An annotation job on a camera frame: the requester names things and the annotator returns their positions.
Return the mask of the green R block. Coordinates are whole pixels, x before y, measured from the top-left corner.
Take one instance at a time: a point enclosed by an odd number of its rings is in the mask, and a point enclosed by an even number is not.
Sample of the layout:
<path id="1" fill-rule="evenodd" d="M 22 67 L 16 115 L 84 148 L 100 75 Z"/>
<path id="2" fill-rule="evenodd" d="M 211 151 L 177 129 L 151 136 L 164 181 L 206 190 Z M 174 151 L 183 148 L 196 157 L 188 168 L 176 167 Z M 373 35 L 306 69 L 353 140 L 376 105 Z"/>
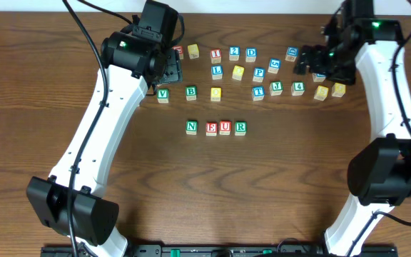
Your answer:
<path id="1" fill-rule="evenodd" d="M 245 121 L 235 122 L 235 135 L 244 136 L 247 133 L 247 123 Z"/>

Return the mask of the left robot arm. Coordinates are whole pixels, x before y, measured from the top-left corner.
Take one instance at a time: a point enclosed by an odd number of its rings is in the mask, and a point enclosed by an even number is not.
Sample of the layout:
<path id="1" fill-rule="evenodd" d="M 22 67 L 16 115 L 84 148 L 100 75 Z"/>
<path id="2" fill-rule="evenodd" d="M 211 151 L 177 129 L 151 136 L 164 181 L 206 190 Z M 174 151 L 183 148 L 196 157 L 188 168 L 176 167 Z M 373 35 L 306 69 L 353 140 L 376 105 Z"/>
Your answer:
<path id="1" fill-rule="evenodd" d="M 141 15 L 94 46 L 95 89 L 59 162 L 45 179 L 33 177 L 27 198 L 40 222 L 70 246 L 47 246 L 42 256 L 125 256 L 128 239 L 116 228 L 118 204 L 104 196 L 118 145 L 134 111 L 157 85 L 182 80 L 175 47 L 183 17 L 167 4 L 147 1 Z"/>

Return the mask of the red E block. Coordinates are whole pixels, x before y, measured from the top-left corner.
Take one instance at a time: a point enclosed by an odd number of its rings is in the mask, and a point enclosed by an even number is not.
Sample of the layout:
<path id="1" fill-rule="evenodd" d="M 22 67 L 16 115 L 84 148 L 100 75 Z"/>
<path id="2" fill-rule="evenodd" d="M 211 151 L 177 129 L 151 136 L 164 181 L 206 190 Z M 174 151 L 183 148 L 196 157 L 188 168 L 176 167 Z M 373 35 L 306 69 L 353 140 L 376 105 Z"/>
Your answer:
<path id="1" fill-rule="evenodd" d="M 207 136 L 217 136 L 218 135 L 218 124 L 216 122 L 207 122 L 205 133 Z"/>

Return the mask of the green N block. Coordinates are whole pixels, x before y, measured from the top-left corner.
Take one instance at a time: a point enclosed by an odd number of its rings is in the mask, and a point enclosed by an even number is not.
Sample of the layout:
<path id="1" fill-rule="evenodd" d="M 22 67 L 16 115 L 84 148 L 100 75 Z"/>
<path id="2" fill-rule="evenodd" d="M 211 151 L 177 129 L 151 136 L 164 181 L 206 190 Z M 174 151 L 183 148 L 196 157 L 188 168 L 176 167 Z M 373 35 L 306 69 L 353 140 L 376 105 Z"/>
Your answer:
<path id="1" fill-rule="evenodd" d="M 186 121 L 186 134 L 196 135 L 198 133 L 198 122 L 193 120 Z"/>

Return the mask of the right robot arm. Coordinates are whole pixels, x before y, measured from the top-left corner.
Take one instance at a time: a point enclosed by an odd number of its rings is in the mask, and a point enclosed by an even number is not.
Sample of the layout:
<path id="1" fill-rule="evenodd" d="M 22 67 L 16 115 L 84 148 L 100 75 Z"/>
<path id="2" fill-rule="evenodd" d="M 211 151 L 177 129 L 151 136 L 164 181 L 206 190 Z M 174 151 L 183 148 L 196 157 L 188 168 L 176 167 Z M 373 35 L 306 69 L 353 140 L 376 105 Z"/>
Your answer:
<path id="1" fill-rule="evenodd" d="M 408 36 L 399 21 L 379 19 L 371 1 L 345 0 L 325 25 L 325 45 L 303 46 L 295 74 L 321 74 L 351 86 L 361 79 L 370 142 L 349 163 L 350 194 L 325 230 L 322 256 L 386 256 L 364 243 L 382 218 L 411 197 L 411 95 L 404 65 Z"/>

